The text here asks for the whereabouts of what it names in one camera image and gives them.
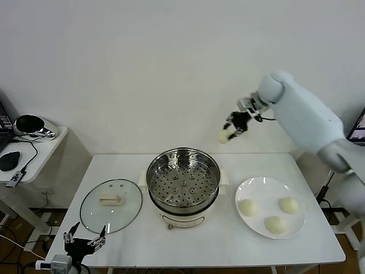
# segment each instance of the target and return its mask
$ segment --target computer mouse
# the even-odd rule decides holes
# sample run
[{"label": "computer mouse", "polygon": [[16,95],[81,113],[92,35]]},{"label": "computer mouse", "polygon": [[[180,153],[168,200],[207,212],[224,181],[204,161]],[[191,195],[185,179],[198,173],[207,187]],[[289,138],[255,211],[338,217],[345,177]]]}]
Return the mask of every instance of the computer mouse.
[{"label": "computer mouse", "polygon": [[19,151],[9,152],[0,157],[0,170],[9,171],[14,169],[19,162],[21,153]]}]

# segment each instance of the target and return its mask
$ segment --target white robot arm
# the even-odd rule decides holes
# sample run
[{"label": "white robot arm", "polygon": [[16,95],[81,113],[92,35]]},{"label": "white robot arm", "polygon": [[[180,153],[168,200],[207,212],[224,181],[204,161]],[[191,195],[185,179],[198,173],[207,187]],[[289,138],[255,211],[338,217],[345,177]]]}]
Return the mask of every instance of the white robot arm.
[{"label": "white robot arm", "polygon": [[[358,219],[365,218],[365,147],[345,138],[342,121],[313,93],[301,87],[290,74],[273,73],[263,78],[251,97],[240,99],[238,107],[240,112],[233,112],[220,132],[221,143],[246,131],[251,118],[262,122],[265,118],[261,113],[271,108],[277,122],[297,146],[317,155],[332,170],[347,174],[338,199],[348,212]],[[234,132],[229,132],[231,124]],[[365,257],[362,260],[360,264],[365,264]]]}]

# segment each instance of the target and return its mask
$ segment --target glass lid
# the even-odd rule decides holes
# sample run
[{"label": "glass lid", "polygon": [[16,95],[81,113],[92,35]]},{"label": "glass lid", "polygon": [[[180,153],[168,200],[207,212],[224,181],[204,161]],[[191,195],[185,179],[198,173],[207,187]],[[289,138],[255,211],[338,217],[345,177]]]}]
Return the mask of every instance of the glass lid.
[{"label": "glass lid", "polygon": [[82,202],[80,219],[90,231],[111,234],[129,225],[137,217],[142,206],[139,187],[125,179],[101,183],[90,191]]}]

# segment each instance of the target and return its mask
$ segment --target small white table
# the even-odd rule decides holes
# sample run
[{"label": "small white table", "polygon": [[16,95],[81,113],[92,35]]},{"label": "small white table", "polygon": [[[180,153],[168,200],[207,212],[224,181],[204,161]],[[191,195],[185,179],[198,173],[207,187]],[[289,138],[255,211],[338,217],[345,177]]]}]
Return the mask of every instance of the small white table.
[{"label": "small white table", "polygon": [[[57,137],[48,142],[33,142],[34,146],[38,150],[38,155],[33,159],[32,162],[26,168],[26,174],[19,182],[19,184],[29,184],[31,183],[40,173],[44,165],[47,163],[53,152],[56,150],[58,145],[61,143],[63,138],[67,134],[67,127],[59,126],[57,127],[59,133]],[[2,220],[4,223],[7,218],[14,215],[13,211],[16,212],[19,216],[25,219],[28,223],[30,223],[35,230],[33,231],[29,241],[35,241],[38,239],[39,235],[48,234],[51,230],[51,227],[47,225],[45,222],[50,217],[50,213],[46,212],[43,214],[41,218],[37,217],[32,211],[29,210],[28,206],[25,205],[23,201],[19,197],[17,197],[15,193],[15,188],[7,188],[5,184],[13,177],[17,170],[20,170],[34,155],[35,150],[32,148],[29,143],[10,143],[8,144],[3,151],[0,153],[0,157],[4,154],[13,151],[20,151],[21,157],[19,158],[18,166],[10,171],[0,171],[0,201],[6,204],[12,211],[6,211],[4,206],[0,207],[4,213],[6,213],[6,217]],[[33,249],[35,243],[30,243],[26,245],[26,248]]]}]

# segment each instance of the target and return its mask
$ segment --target floor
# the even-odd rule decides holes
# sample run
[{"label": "floor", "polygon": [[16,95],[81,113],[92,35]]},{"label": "floor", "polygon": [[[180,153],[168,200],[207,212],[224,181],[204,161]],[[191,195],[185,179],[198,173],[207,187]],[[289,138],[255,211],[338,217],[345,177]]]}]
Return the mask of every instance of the floor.
[{"label": "floor", "polygon": [[[49,225],[59,226],[64,218],[64,213],[54,213],[49,221]],[[332,217],[330,219],[331,224],[335,224],[335,220]],[[24,221],[21,217],[17,217],[14,220],[8,220],[6,227],[12,230],[17,238],[18,243],[25,242],[31,232],[33,227]],[[360,223],[353,226],[353,229],[360,239],[361,237],[361,227]],[[14,236],[7,229],[1,231],[1,234],[14,240]],[[307,274],[358,274],[358,260],[356,252],[352,250],[347,239],[343,235],[338,235],[339,240],[344,252],[346,253],[346,261],[340,264],[327,264],[321,265],[320,267],[315,267],[307,272]],[[51,245],[52,240],[47,242],[47,246]],[[4,238],[0,238],[0,261],[3,260],[7,254],[13,249],[14,244],[7,241]],[[37,243],[34,252],[45,257],[46,252],[42,249],[42,242]],[[20,248],[16,247],[14,251],[7,257],[4,261],[0,263],[0,273],[1,274],[22,274],[21,268],[14,264],[3,264],[3,263],[16,263],[19,262],[22,266],[36,261],[37,257],[29,252],[24,252]],[[278,274],[284,273],[284,267],[278,267]],[[94,274],[107,274],[108,269],[92,269]],[[26,268],[26,274],[49,274],[49,271],[36,271],[34,268]],[[189,269],[164,269],[160,271],[159,269],[114,269],[113,274],[271,274],[269,267],[259,267],[259,268],[189,268]]]}]

